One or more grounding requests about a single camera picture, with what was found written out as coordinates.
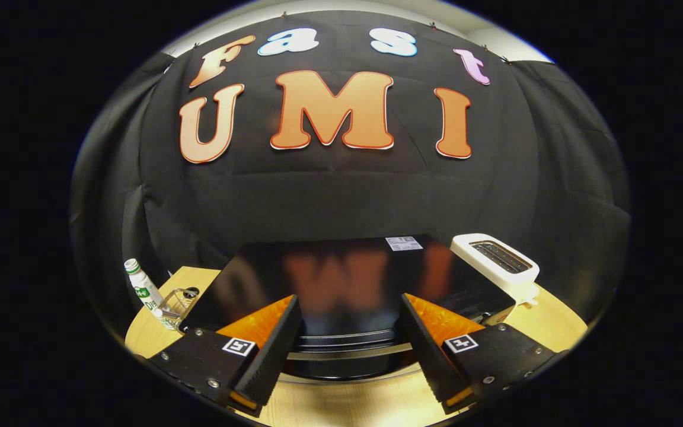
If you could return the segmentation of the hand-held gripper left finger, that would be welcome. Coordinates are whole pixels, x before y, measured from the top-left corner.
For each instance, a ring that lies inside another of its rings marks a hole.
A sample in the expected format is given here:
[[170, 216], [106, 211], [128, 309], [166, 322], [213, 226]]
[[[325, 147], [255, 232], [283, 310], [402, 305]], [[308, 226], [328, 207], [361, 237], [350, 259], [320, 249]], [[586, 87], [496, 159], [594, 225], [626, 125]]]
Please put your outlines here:
[[206, 400], [258, 415], [267, 405], [302, 321], [288, 297], [217, 332], [189, 328], [149, 361]]

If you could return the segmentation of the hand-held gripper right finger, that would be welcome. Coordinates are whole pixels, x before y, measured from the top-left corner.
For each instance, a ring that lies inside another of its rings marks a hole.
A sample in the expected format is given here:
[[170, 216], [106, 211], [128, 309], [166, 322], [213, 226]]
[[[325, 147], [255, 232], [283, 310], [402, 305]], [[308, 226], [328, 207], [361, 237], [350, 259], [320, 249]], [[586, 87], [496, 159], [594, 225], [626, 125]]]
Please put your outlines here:
[[447, 414], [495, 403], [557, 361], [508, 324], [483, 326], [415, 295], [401, 295], [400, 329]]

